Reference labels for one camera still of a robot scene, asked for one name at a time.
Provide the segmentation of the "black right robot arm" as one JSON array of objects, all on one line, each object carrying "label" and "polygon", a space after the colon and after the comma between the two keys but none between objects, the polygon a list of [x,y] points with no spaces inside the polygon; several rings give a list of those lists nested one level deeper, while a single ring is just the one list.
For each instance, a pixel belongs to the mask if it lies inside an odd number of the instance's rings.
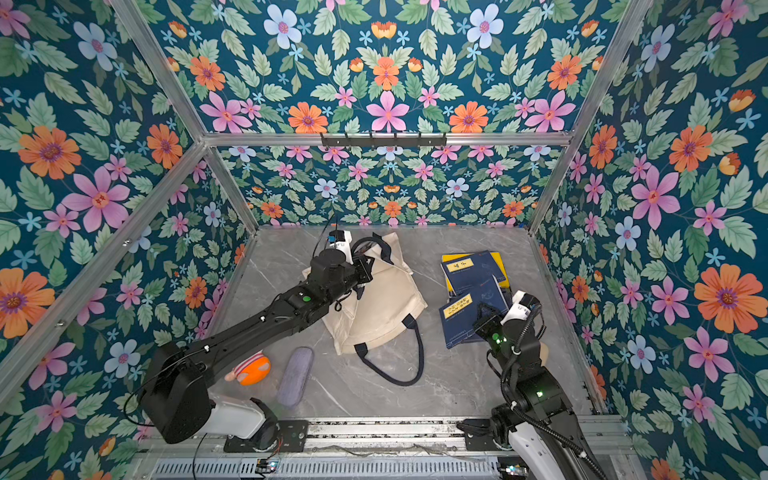
[{"label": "black right robot arm", "polygon": [[503,403],[492,410],[490,436],[517,454],[535,479],[605,479],[563,387],[548,370],[535,331],[541,306],[481,304],[475,332],[500,367]]}]

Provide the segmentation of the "cream canvas tote bag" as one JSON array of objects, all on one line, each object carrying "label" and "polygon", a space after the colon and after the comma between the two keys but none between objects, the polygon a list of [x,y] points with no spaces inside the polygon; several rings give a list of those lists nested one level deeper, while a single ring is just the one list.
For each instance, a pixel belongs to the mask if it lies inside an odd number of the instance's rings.
[{"label": "cream canvas tote bag", "polygon": [[[399,237],[395,233],[372,233],[355,240],[352,235],[351,250],[352,257],[364,254],[375,259],[373,280],[365,286],[362,298],[351,293],[343,300],[326,300],[318,293],[328,305],[322,321],[333,338],[336,353],[356,355],[393,385],[412,386],[421,379],[425,368],[424,342],[417,319],[427,303],[404,260]],[[368,354],[406,331],[416,338],[417,367],[413,378],[402,380],[375,365]]]}]

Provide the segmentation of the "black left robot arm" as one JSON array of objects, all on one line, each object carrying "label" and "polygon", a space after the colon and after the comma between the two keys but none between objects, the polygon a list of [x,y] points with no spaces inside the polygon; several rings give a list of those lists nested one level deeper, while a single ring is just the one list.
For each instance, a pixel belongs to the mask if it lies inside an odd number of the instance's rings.
[{"label": "black left robot arm", "polygon": [[374,258],[326,249],[313,257],[305,280],[278,294],[246,320],[186,347],[167,343],[151,360],[138,401],[168,444],[196,435],[238,438],[257,450],[276,442],[277,419],[260,400],[237,400],[210,389],[237,365],[270,344],[326,316],[373,279]]}]

